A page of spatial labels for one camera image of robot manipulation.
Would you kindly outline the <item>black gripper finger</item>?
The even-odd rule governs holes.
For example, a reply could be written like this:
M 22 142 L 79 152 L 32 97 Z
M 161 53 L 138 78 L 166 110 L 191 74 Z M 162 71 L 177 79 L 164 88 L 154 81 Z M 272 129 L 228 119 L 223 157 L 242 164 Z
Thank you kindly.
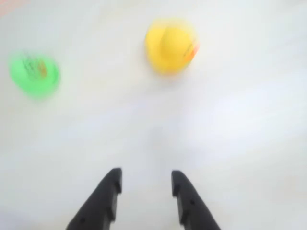
M 116 219 L 117 197 L 121 192 L 122 169 L 113 168 L 80 207 L 66 230 L 109 230 Z
M 177 199 L 179 223 L 185 230 L 220 230 L 210 210 L 188 177 L 173 170 L 172 195 Z

